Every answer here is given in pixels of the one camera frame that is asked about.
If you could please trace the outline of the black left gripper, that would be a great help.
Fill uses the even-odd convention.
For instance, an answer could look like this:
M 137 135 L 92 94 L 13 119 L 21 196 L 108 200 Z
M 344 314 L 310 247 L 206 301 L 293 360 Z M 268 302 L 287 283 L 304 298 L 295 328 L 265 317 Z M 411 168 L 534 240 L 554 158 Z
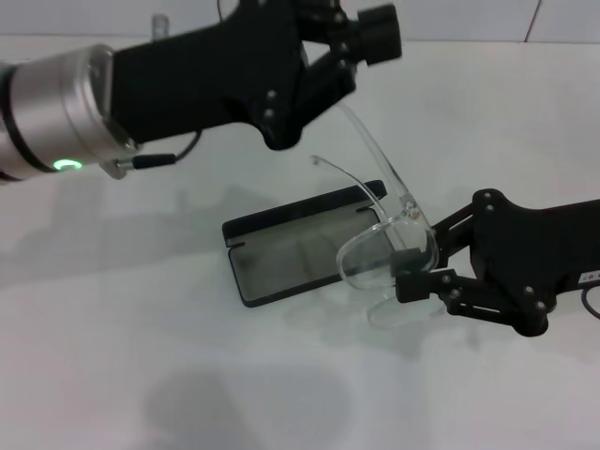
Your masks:
M 291 148 L 356 88 L 356 64 L 332 52 L 302 74 L 300 47 L 294 2 L 242 1 L 223 22 L 117 52 L 112 118 L 137 143 L 244 123 Z

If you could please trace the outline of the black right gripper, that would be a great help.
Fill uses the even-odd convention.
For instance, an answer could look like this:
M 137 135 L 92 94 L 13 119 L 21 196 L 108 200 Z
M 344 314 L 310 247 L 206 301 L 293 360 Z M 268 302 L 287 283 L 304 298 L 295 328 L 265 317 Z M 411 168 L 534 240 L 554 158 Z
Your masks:
M 494 287 L 455 270 L 430 272 L 445 268 L 471 243 L 472 232 L 473 269 Z M 530 209 L 497 189 L 482 189 L 426 238 L 425 250 L 391 255 L 401 304 L 435 294 L 450 315 L 509 325 L 532 338 L 548 330 L 559 294 L 599 285 L 597 200 Z

